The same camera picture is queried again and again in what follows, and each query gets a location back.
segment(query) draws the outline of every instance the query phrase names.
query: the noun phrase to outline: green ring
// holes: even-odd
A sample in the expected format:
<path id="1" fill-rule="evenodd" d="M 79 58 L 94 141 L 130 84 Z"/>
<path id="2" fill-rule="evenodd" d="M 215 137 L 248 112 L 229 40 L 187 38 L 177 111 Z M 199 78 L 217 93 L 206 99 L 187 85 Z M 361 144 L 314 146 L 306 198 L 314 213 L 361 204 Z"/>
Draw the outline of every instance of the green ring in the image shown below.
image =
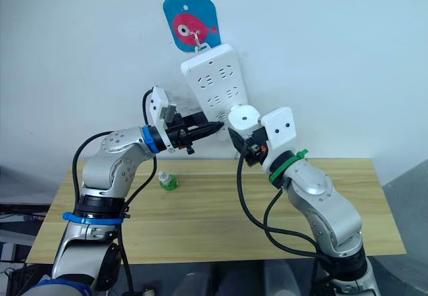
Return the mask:
<path id="1" fill-rule="evenodd" d="M 272 172 L 272 174 L 269 176 L 269 182 L 273 184 L 276 178 L 278 178 L 278 176 L 282 172 L 284 172 L 293 162 L 296 162 L 300 159 L 305 158 L 305 154 L 307 153 L 308 153 L 308 149 L 303 149 L 302 151 L 299 151 L 295 156 L 288 158 L 277 170 Z"/>

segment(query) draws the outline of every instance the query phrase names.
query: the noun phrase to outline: plastic bottle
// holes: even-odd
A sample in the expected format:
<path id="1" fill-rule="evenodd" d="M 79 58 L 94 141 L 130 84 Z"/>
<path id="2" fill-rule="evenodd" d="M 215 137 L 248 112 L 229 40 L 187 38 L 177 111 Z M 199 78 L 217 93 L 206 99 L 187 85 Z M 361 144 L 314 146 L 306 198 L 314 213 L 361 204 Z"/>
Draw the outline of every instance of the plastic bottle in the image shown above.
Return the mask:
<path id="1" fill-rule="evenodd" d="M 173 191 L 179 186 L 177 176 L 174 174 L 169 174 L 166 171 L 160 171 L 158 176 L 160 185 L 167 191 Z"/>

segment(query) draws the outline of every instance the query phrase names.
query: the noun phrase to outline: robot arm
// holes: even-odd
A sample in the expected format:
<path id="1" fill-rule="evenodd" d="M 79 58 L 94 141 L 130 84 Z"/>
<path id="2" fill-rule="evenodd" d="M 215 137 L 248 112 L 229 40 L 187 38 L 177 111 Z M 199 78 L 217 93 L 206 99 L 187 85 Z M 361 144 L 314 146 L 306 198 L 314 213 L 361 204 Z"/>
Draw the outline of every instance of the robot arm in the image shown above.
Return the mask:
<path id="1" fill-rule="evenodd" d="M 306 217 L 321 252 L 330 260 L 320 264 L 334 276 L 332 295 L 380 296 L 362 246 L 358 211 L 334 189 L 324 171 L 304 159 L 306 150 L 293 153 L 296 130 L 291 109 L 279 108 L 261 117 L 252 106 L 235 106 L 229 125 L 234 146 L 247 152 L 247 163 L 260 163 L 270 182 L 287 192 L 293 206 Z"/>
<path id="2" fill-rule="evenodd" d="M 118 130 L 107 135 L 98 153 L 83 169 L 80 198 L 60 242 L 52 280 L 42 281 L 24 295 L 94 295 L 111 288 L 120 267 L 120 250 L 114 242 L 124 218 L 125 198 L 138 166 L 160 151 L 186 148 L 193 141 L 216 133 L 222 122 L 208 122 L 203 112 L 182 117 L 164 90 L 154 87 L 150 113 L 154 126 Z"/>

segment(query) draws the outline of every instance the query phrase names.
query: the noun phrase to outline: white power strip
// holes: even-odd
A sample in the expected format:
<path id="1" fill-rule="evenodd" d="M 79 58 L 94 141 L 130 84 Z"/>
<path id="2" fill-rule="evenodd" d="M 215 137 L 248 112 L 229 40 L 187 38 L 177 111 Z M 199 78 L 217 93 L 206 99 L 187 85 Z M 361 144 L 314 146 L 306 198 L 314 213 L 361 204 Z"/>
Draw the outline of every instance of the white power strip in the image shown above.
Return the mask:
<path id="1" fill-rule="evenodd" d="M 235 50 L 219 45 L 183 62 L 181 71 L 208 121 L 222 121 L 227 130 L 230 109 L 248 103 Z"/>

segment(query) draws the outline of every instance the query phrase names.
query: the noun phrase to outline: cable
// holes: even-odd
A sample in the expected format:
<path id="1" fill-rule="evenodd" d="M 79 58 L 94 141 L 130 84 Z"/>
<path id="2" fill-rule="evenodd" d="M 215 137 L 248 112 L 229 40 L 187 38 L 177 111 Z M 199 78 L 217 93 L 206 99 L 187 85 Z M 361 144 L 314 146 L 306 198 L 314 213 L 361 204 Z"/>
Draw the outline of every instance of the cable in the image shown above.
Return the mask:
<path id="1" fill-rule="evenodd" d="M 8 272 L 7 272 L 8 270 L 11 270 L 11 271 L 12 271 L 12 273 L 16 272 L 16 270 L 15 270 L 14 268 L 12 268 L 12 267 L 8 267 L 8 268 L 6 268 L 4 271 L 0 271 L 0 274 L 5 274 L 5 275 L 7 276 L 7 279 L 8 279 L 8 280 L 11 280 L 10 274 L 12 274 L 12 273 L 8 273 Z"/>
<path id="2" fill-rule="evenodd" d="M 117 292 L 117 291 L 115 291 L 113 287 L 112 287 L 112 288 L 110 288 L 110 291 L 112 291 L 116 296 L 119 296 L 118 292 Z"/>
<path id="3" fill-rule="evenodd" d="M 0 219 L 9 218 L 9 217 L 12 217 L 12 216 L 19 216 L 21 214 L 22 215 L 36 216 L 36 217 L 43 217 L 43 218 L 45 218 L 45 216 L 42 215 L 42 214 L 31 214 L 30 212 L 13 212 L 11 214 L 8 214 L 7 216 L 0 217 Z"/>
<path id="4" fill-rule="evenodd" d="M 152 93 L 153 89 L 148 90 L 144 96 L 142 97 L 142 115 L 144 118 L 144 123 L 148 125 L 148 119 L 147 119 L 147 111 L 146 111 L 146 101 L 147 97 Z M 144 183 L 139 186 L 128 198 L 128 200 L 124 203 L 121 213 L 124 214 L 130 205 L 130 203 L 134 200 L 134 198 L 143 190 L 147 184 L 149 184 L 150 181 L 152 181 L 153 177 L 155 176 L 157 171 L 157 159 L 156 156 L 153 156 L 153 169 L 150 176 L 147 178 Z M 131 269 L 129 267 L 128 257 L 126 256 L 125 246 L 123 244 L 123 237 L 122 237 L 122 224 L 118 225 L 118 245 L 120 250 L 120 255 L 122 257 L 123 266 L 125 269 L 126 274 L 126 281 L 128 283 L 128 292 L 129 295 L 134 295 L 134 283 L 132 282 L 132 273 Z"/>
<path id="5" fill-rule="evenodd" d="M 144 117 L 145 124 L 148 124 L 147 112 L 146 112 L 146 101 L 147 101 L 148 95 L 151 94 L 152 92 L 153 92 L 153 88 L 151 88 L 150 90 L 147 90 L 147 92 L 142 97 L 142 116 Z"/>
<path id="6" fill-rule="evenodd" d="M 125 247 L 123 245 L 122 237 L 122 224 L 117 226 L 118 229 L 118 245 L 120 250 L 120 256 L 122 257 L 123 267 L 125 269 L 126 281 L 128 282 L 129 295 L 134 295 L 134 283 L 132 282 L 131 269 L 128 263 L 128 257 L 126 256 Z"/>
<path id="7" fill-rule="evenodd" d="M 125 212 L 126 209 L 128 208 L 129 204 L 134 200 L 134 198 L 136 197 L 137 194 L 140 193 L 141 190 L 144 189 L 145 186 L 147 186 L 147 184 L 149 184 L 150 181 L 152 181 L 153 177 L 156 174 L 158 168 L 158 163 L 157 163 L 157 159 L 156 156 L 153 156 L 153 169 L 152 169 L 152 173 L 150 174 L 150 176 L 147 178 L 146 181 L 144 181 L 144 184 L 142 184 L 141 186 L 139 186 L 133 194 L 131 194 L 131 197 L 128 198 L 128 200 L 124 203 L 124 206 L 122 208 L 122 212 Z"/>
<path id="8" fill-rule="evenodd" d="M 89 137 L 85 140 L 83 144 L 80 145 L 80 147 L 77 149 L 76 153 L 73 157 L 72 162 L 72 176 L 73 176 L 73 185 L 74 185 L 74 203 L 77 205 L 79 203 L 79 196 L 80 196 L 80 190 L 79 190 L 79 180 L 78 180 L 78 158 L 79 155 L 82 153 L 83 149 L 94 139 L 97 139 L 102 136 L 107 136 L 108 134 L 111 134 L 113 131 L 105 131 L 101 132 L 99 134 L 94 134 L 92 137 Z"/>
<path id="9" fill-rule="evenodd" d="M 239 197 L 239 202 L 241 203 L 242 209 L 245 213 L 245 215 L 247 216 L 247 218 L 253 223 L 255 224 L 257 227 L 263 229 L 265 231 L 265 233 L 267 232 L 266 236 L 268 237 L 268 239 L 270 240 L 270 242 L 272 244 L 274 244 L 277 248 L 286 251 L 288 253 L 292 253 L 295 255 L 299 255 L 299 256 L 304 256 L 304 257 L 316 257 L 319 259 L 323 259 L 324 261 L 331 263 L 331 260 L 324 254 L 319 253 L 319 247 L 318 244 L 316 243 L 316 241 L 312 238 L 310 238 L 309 236 L 296 232 L 296 231 L 288 231 L 286 229 L 279 229 L 279 228 L 274 228 L 274 227 L 269 227 L 265 224 L 262 224 L 261 222 L 259 222 L 249 211 L 246 203 L 245 203 L 245 198 L 243 195 L 243 190 L 242 190 L 242 168 L 243 168 L 243 161 L 244 161 L 244 157 L 247 153 L 247 146 L 244 146 L 242 148 L 241 151 L 241 156 L 239 157 L 239 162 L 238 162 L 238 167 L 237 167 L 237 172 L 236 172 L 236 185 L 237 185 L 237 191 L 238 191 L 238 197 Z M 269 211 L 270 209 L 272 209 L 272 206 L 275 204 L 275 202 L 278 200 L 278 198 L 281 196 L 281 193 L 279 192 L 274 199 L 271 201 L 270 205 L 268 206 L 268 208 L 266 209 L 265 212 L 265 217 L 266 217 L 266 222 L 267 222 L 267 217 L 269 215 Z M 287 246 L 284 246 L 283 244 L 280 244 L 279 242 L 277 242 L 271 235 L 270 233 L 279 233 L 279 234 L 284 234 L 284 235 L 291 235 L 291 236 L 295 236 L 295 237 L 300 237 L 306 241 L 308 241 L 309 243 L 311 243 L 317 253 L 313 253 L 310 251 L 300 251 L 297 249 L 292 249 L 289 248 Z"/>
<path id="10" fill-rule="evenodd" d="M 282 195 L 282 190 L 280 190 L 274 197 L 274 199 L 272 199 L 272 201 L 269 203 L 269 205 L 266 208 L 265 214 L 263 216 L 263 224 L 265 226 L 268 225 L 268 217 L 269 217 L 269 213 L 270 210 L 272 209 L 272 207 L 274 206 L 274 204 L 278 201 L 278 199 L 281 197 Z M 279 242 L 277 242 L 271 235 L 269 231 L 265 231 L 266 237 L 271 241 L 271 243 L 273 243 L 275 246 L 278 247 L 278 245 L 280 245 L 280 249 L 287 251 L 286 249 L 288 249 L 287 246 L 284 246 L 282 244 L 280 244 Z M 310 296 L 313 296 L 315 293 L 315 285 L 319 285 L 319 284 L 323 284 L 324 280 L 327 279 L 327 281 L 330 281 L 332 276 L 327 276 L 325 279 L 322 279 L 320 281 L 316 281 L 316 276 L 318 273 L 318 258 L 314 258 L 314 266 L 312 267 L 312 276 L 311 276 L 311 289 L 310 289 Z"/>

